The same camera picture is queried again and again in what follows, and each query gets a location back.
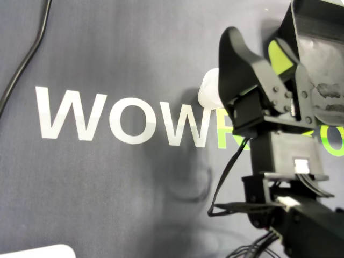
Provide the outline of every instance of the black power cord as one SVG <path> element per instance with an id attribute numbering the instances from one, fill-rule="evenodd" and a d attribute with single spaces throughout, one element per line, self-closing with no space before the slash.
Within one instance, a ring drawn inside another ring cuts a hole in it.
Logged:
<path id="1" fill-rule="evenodd" d="M 20 76 L 24 72 L 27 65 L 30 63 L 31 59 L 35 55 L 37 49 L 39 48 L 39 46 L 42 42 L 46 27 L 47 27 L 47 21 L 48 21 L 51 3 L 52 3 L 52 0 L 45 0 L 45 6 L 43 9 L 37 37 L 36 37 L 33 45 L 31 46 L 30 50 L 27 52 L 25 58 L 20 63 L 19 67 L 17 68 L 15 74 L 12 76 L 12 79 L 10 80 L 9 84 L 7 85 L 5 91 L 4 91 L 4 93 L 0 99 L 0 118 L 2 116 L 4 109 L 5 109 L 7 101 L 9 100 L 11 93 L 13 92 L 13 89 L 15 88 Z"/>

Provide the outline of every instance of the white letter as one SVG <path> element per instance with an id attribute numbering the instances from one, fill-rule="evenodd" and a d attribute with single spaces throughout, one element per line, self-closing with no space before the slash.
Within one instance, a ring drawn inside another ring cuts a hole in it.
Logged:
<path id="1" fill-rule="evenodd" d="M 206 135 L 208 134 L 209 120 L 211 110 L 203 110 L 202 125 L 200 127 L 200 135 L 194 118 L 194 113 L 190 105 L 182 105 L 181 114 L 177 125 L 176 134 L 174 134 L 170 106 L 167 102 L 160 102 L 163 121 L 165 123 L 168 142 L 170 145 L 179 146 L 181 144 L 182 135 L 186 119 L 189 119 L 191 133 L 196 147 L 205 147 Z"/>
<path id="2" fill-rule="evenodd" d="M 81 99 L 78 91 L 66 91 L 58 110 L 58 114 L 56 115 L 55 121 L 53 122 L 53 126 L 51 126 L 48 88 L 36 86 L 36 96 L 42 138 L 58 138 L 70 106 L 73 105 L 79 140 L 91 141 L 93 139 L 107 95 L 97 94 L 87 128 L 85 125 L 84 113 L 82 111 Z"/>
<path id="3" fill-rule="evenodd" d="M 138 106 L 146 115 L 146 128 L 138 136 L 131 136 L 123 132 L 120 124 L 120 116 L 127 106 Z M 124 98 L 118 101 L 110 112 L 110 128 L 114 136 L 127 144 L 141 144 L 148 141 L 154 134 L 156 128 L 156 118 L 154 110 L 147 102 L 138 98 Z"/>

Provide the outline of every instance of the screw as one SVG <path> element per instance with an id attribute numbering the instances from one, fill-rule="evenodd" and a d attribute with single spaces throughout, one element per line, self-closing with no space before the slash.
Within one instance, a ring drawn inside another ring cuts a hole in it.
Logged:
<path id="1" fill-rule="evenodd" d="M 265 109 L 265 110 L 262 111 L 262 114 L 263 114 L 263 116 L 269 116 L 270 115 L 270 111 Z"/>
<path id="2" fill-rule="evenodd" d="M 289 111 L 291 110 L 291 107 L 289 107 L 289 106 L 284 106 L 284 110 L 285 110 L 286 112 L 289 112 Z"/>
<path id="3" fill-rule="evenodd" d="M 312 118 L 306 117 L 306 123 L 307 123 L 307 124 L 311 124 L 311 123 L 312 123 Z"/>
<path id="4" fill-rule="evenodd" d="M 300 216 L 299 215 L 295 215 L 294 216 L 294 221 L 295 222 L 299 222 L 300 221 Z"/>
<path id="5" fill-rule="evenodd" d="M 286 253 L 287 255 L 291 256 L 291 255 L 292 255 L 292 249 L 291 249 L 291 248 L 288 248 L 288 249 L 285 251 L 285 253 Z"/>
<path id="6" fill-rule="evenodd" d="M 286 98 L 292 98 L 292 92 L 291 92 L 291 91 L 287 91 L 287 92 L 285 93 L 285 97 L 286 97 Z"/>
<path id="7" fill-rule="evenodd" d="M 307 98 L 307 97 L 308 97 L 308 94 L 307 94 L 306 91 L 303 91 L 303 92 L 301 92 L 301 96 L 302 96 L 303 98 Z"/>

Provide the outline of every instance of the green letter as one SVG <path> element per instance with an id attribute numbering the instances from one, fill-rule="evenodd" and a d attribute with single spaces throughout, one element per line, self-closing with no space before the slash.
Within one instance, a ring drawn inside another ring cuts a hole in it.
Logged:
<path id="1" fill-rule="evenodd" d="M 328 130 L 328 126 L 327 125 L 323 125 L 320 129 L 320 136 L 321 136 L 321 141 L 322 144 L 324 145 L 325 149 L 331 153 L 334 156 L 337 157 L 341 157 L 344 155 L 344 128 L 343 127 L 337 127 L 338 131 L 340 132 L 340 135 L 342 137 L 342 147 L 340 149 L 334 149 L 332 148 L 332 146 L 329 144 L 328 142 L 328 138 L 327 138 L 327 130 Z"/>
<path id="2" fill-rule="evenodd" d="M 308 136 L 308 137 L 312 137 L 312 134 L 314 133 L 314 130 L 303 133 L 302 135 Z"/>
<path id="3" fill-rule="evenodd" d="M 226 148 L 226 133 L 232 133 L 232 126 L 225 126 L 225 116 L 228 116 L 228 113 L 225 109 L 216 109 L 216 121 L 217 121 L 217 143 L 219 149 Z M 241 145 L 243 138 L 241 136 L 233 135 L 236 142 Z"/>

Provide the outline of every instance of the white surface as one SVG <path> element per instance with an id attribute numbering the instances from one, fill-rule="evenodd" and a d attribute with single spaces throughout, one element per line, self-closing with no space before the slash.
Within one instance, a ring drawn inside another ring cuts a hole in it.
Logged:
<path id="1" fill-rule="evenodd" d="M 70 246 L 55 245 L 10 254 L 2 254 L 0 255 L 0 258 L 75 258 L 75 253 Z"/>
<path id="2" fill-rule="evenodd" d="M 223 108 L 218 90 L 219 68 L 208 71 L 198 92 L 198 102 L 205 109 Z"/>

